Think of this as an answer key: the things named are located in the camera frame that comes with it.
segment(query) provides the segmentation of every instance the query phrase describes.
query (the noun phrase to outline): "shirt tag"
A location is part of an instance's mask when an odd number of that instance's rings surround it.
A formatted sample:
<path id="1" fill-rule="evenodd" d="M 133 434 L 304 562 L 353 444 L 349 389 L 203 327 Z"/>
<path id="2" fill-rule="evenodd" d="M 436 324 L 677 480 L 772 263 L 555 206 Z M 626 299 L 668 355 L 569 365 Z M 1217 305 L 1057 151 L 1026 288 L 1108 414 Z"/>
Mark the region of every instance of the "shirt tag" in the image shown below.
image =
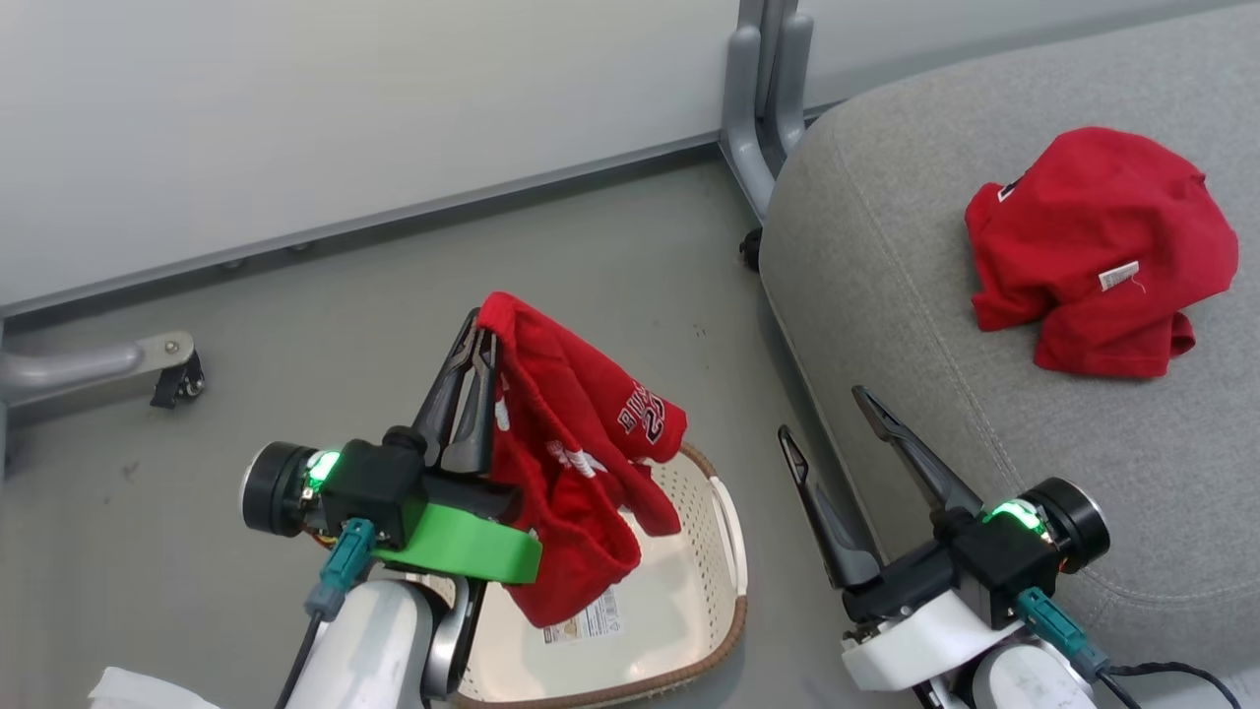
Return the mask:
<path id="1" fill-rule="evenodd" d="M 1011 193 L 1016 190 L 1016 185 L 1019 184 L 1021 179 L 1023 179 L 1023 176 L 1019 176 L 1013 183 L 1003 186 L 1002 190 L 998 191 L 998 201 L 1005 201 L 1007 196 L 1011 196 Z"/>
<path id="2" fill-rule="evenodd" d="M 1110 271 L 1102 271 L 1099 273 L 1099 282 L 1102 283 L 1102 290 L 1111 290 L 1135 275 L 1138 275 L 1138 262 L 1133 261 Z"/>

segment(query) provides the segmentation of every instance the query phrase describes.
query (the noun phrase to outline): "laundry basket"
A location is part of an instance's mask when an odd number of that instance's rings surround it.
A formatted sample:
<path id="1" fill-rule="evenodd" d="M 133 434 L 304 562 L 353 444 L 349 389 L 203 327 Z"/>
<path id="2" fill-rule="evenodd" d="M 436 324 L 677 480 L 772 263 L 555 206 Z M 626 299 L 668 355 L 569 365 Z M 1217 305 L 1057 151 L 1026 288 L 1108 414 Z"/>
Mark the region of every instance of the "laundry basket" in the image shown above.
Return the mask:
<path id="1" fill-rule="evenodd" d="M 678 510 L 682 534 L 648 536 L 627 514 L 643 563 L 559 626 L 533 627 L 493 584 L 455 705 L 617 704 L 679 688 L 730 655 L 743 635 L 748 576 L 731 496 L 687 445 L 673 461 L 654 465 L 651 477 Z"/>

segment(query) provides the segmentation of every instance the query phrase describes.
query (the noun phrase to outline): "couch seam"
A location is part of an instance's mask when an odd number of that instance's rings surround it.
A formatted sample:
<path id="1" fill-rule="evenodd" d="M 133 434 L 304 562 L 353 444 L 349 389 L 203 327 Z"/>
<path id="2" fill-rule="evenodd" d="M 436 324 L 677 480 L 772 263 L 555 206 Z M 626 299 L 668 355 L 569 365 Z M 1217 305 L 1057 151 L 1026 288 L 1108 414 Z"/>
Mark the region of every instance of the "couch seam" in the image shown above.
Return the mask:
<path id="1" fill-rule="evenodd" d="M 919 322 L 920 329 L 922 329 L 924 320 L 926 320 L 927 325 L 926 334 L 929 334 L 934 345 L 942 354 L 942 356 L 945 358 L 945 363 L 949 366 L 950 384 L 954 387 L 954 392 L 960 394 L 968 403 L 968 409 L 971 413 L 971 417 L 968 417 L 969 419 L 968 424 L 970 426 L 971 429 L 975 431 L 975 433 L 980 434 L 982 443 L 984 443 L 984 447 L 989 451 L 989 457 L 993 460 L 993 462 L 998 465 L 998 471 L 1002 474 L 1002 477 L 1003 480 L 1005 480 L 1007 485 L 1011 486 L 1012 494 L 1019 492 L 1022 489 L 1019 472 L 1014 468 L 1014 465 L 1011 462 L 1011 457 L 1009 455 L 1007 455 L 1005 448 L 1003 448 L 1002 442 L 998 441 L 997 436 L 993 433 L 993 426 L 989 422 L 988 417 L 984 414 L 983 409 L 979 407 L 979 403 L 975 399 L 975 393 L 971 392 L 971 388 L 966 384 L 965 378 L 961 377 L 961 372 L 958 366 L 958 361 L 954 359 L 954 354 L 945 344 L 944 336 L 941 336 L 940 330 L 936 329 L 935 322 L 932 322 L 931 316 L 927 314 L 927 305 L 924 301 L 922 293 L 919 292 L 919 287 L 915 285 L 914 278 L 910 277 L 910 273 L 906 272 L 900 258 L 895 253 L 892 243 L 885 234 L 882 225 L 872 215 L 871 205 L 867 201 L 866 193 L 862 190 L 861 185 L 858 185 L 857 180 L 853 179 L 853 173 L 849 170 L 848 162 L 844 160 L 844 155 L 839 149 L 840 145 L 839 136 L 835 133 L 837 131 L 833 127 L 832 135 L 835 136 L 835 140 L 830 141 L 830 144 L 833 145 L 832 157 L 835 161 L 837 166 L 839 167 L 840 173 L 844 175 L 845 180 L 848 180 L 849 186 L 853 188 L 854 194 L 857 194 L 858 204 L 862 207 L 862 212 L 866 215 L 867 223 L 871 224 L 874 233 L 878 235 L 879 251 L 883 253 L 885 258 L 888 259 L 890 264 L 892 264 L 892 267 L 897 271 L 897 275 L 901 277 L 901 280 L 908 286 L 910 292 L 914 297 L 915 315 L 916 319 L 920 320 Z"/>
<path id="2" fill-rule="evenodd" d="M 1097 625 L 1097 620 L 1101 618 L 1106 611 L 1115 603 L 1118 596 L 1114 593 L 1104 593 L 1099 597 L 1099 602 L 1090 608 L 1090 612 L 1085 615 L 1085 627 L 1094 627 Z"/>
<path id="3" fill-rule="evenodd" d="M 1231 599 L 1247 598 L 1249 596 L 1260 594 L 1260 587 L 1252 588 L 1249 593 L 1236 593 L 1241 589 L 1246 589 L 1247 587 L 1255 587 L 1256 586 L 1255 579 L 1240 582 L 1234 586 L 1227 586 L 1225 588 L 1206 591 L 1203 593 L 1162 596 L 1158 593 L 1142 593 L 1140 591 L 1124 588 L 1123 586 L 1113 581 L 1102 578 L 1092 569 L 1085 569 L 1085 576 L 1089 577 L 1091 581 L 1099 583 L 1108 591 L 1115 593 L 1116 596 L 1128 597 L 1130 601 L 1145 602 L 1148 606 L 1167 604 L 1168 602 L 1177 602 L 1177 601 L 1198 601 L 1203 598 L 1221 598 L 1222 601 L 1231 601 Z"/>
<path id="4" fill-rule="evenodd" d="M 1227 591 L 1232 592 L 1232 591 L 1237 591 L 1237 588 L 1239 587 L 1231 587 Z M 1171 599 L 1171 601 L 1211 601 L 1210 603 L 1181 603 L 1181 604 L 1164 603 L 1162 601 L 1150 601 L 1150 599 L 1139 598 L 1139 597 L 1130 597 L 1130 596 L 1126 596 L 1126 594 L 1116 593 L 1114 591 L 1111 591 L 1111 593 L 1113 593 L 1113 597 L 1115 598 L 1116 603 L 1119 603 L 1120 606 L 1125 606 L 1128 608 L 1138 608 L 1138 610 L 1143 610 L 1143 611 L 1155 611 L 1155 612 L 1169 612 L 1169 611 L 1173 611 L 1173 610 L 1183 610 L 1183 611 L 1184 610 L 1189 610 L 1189 611 L 1193 611 L 1193 610 L 1197 610 L 1197 608 L 1210 608 L 1212 606 L 1221 606 L 1222 603 L 1231 603 L 1231 602 L 1235 602 L 1235 601 L 1241 601 L 1241 599 L 1245 599 L 1245 598 L 1260 596 L 1260 588 L 1254 588 L 1254 589 L 1251 589 L 1247 593 L 1237 593 L 1237 594 L 1230 594 L 1230 596 L 1225 596 L 1225 594 L 1200 594 L 1200 596 L 1188 596 L 1188 597 L 1176 597 L 1176 596 L 1173 596 L 1173 597 L 1158 597 L 1158 596 L 1154 597 L 1157 599 Z"/>

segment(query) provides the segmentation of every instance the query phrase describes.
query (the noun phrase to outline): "gray floor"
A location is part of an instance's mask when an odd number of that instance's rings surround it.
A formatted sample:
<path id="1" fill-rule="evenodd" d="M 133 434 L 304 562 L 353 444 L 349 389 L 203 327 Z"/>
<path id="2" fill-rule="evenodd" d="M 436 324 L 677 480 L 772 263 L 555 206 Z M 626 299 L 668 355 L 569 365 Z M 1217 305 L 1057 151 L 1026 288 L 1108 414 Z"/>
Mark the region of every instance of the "gray floor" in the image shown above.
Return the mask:
<path id="1" fill-rule="evenodd" d="M 653 704 L 916 706 L 859 696 L 839 665 L 847 621 L 775 443 L 780 423 L 801 426 L 800 402 L 757 276 L 736 254 L 750 225 L 726 167 L 692 156 L 10 322 L 15 350 L 188 327 L 212 389 L 174 413 L 132 389 L 15 417 L 0 705 L 86 705 L 116 665 L 224 708 L 270 706 L 323 555 L 244 529 L 244 466 L 268 441 L 339 443 L 410 422 L 465 312 L 503 288 L 682 406 L 740 509 L 746 640 Z"/>

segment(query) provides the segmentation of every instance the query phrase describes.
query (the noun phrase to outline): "product label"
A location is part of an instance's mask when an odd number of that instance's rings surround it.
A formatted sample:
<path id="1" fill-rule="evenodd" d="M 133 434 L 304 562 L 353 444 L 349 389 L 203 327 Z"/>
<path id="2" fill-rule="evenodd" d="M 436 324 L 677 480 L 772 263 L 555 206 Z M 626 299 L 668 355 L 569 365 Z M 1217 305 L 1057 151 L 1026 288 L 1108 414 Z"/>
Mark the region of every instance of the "product label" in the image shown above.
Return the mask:
<path id="1" fill-rule="evenodd" d="M 572 642 L 588 637 L 605 637 L 621 635 L 621 615 L 617 612 L 617 599 L 612 589 L 604 592 L 604 596 L 595 599 L 585 611 L 573 616 L 568 621 L 543 628 L 543 641 L 547 645 L 553 642 Z"/>
<path id="2" fill-rule="evenodd" d="M 1102 271 L 1099 273 L 1099 282 L 1102 283 L 1102 290 L 1111 290 L 1135 275 L 1138 275 L 1138 262 L 1133 261 L 1110 271 Z"/>

